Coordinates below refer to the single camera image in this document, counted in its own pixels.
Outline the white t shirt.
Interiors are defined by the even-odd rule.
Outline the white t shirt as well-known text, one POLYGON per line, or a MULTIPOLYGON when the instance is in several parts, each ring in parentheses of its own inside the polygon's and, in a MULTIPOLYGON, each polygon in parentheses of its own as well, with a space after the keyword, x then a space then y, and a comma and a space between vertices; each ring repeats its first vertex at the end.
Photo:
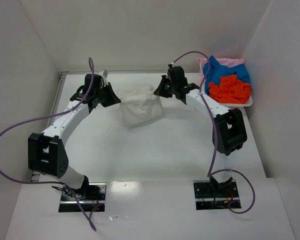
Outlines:
POLYGON ((121 100, 119 108, 125 127, 143 124, 164 114, 161 99, 154 94, 154 91, 151 84, 122 88, 117 91, 117 96, 121 100))

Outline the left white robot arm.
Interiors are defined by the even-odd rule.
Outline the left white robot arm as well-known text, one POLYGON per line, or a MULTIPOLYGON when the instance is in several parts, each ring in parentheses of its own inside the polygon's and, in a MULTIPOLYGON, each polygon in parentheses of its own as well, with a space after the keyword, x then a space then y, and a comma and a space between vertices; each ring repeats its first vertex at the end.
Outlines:
POLYGON ((87 176, 70 166, 65 145, 77 126, 98 105, 106 108, 121 102, 107 76, 106 70, 87 74, 84 84, 70 98, 66 113, 41 133, 32 133, 28 138, 28 168, 55 178, 63 184, 62 191, 73 191, 83 198, 94 189, 87 176))

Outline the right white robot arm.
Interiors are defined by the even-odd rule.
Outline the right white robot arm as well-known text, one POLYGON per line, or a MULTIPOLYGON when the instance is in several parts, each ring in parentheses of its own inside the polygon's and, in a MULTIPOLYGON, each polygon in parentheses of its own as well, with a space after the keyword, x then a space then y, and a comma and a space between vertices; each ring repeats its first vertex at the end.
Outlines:
POLYGON ((160 84, 154 95, 176 99, 183 102, 212 122, 212 160, 208 169, 211 192, 216 196, 225 192, 233 181, 229 171, 229 156, 240 150, 247 141, 247 131, 242 112, 238 108, 230 109, 219 104, 201 92, 195 83, 189 83, 181 66, 168 65, 167 74, 161 76, 160 84))

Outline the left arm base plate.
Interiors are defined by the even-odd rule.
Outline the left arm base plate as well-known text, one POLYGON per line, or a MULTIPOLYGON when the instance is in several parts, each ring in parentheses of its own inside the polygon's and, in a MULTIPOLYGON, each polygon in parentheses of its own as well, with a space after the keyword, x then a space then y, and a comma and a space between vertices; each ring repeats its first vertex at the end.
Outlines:
MULTIPOLYGON (((77 190, 73 190, 73 192, 85 212, 91 212, 92 210, 95 212, 104 212, 106 204, 106 189, 106 183, 90 183, 87 193, 80 194, 77 190)), ((71 193, 68 190, 66 190, 66 192, 62 191, 58 212, 75 213, 80 211, 81 209, 71 193)))

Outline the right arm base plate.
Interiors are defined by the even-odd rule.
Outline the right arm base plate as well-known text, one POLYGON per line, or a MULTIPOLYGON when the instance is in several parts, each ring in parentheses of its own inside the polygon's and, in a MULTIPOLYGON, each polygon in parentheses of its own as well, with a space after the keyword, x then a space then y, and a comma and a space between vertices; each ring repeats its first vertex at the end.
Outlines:
POLYGON ((216 191, 209 180, 193 182, 196 210, 240 209, 240 196, 235 180, 229 186, 216 191))

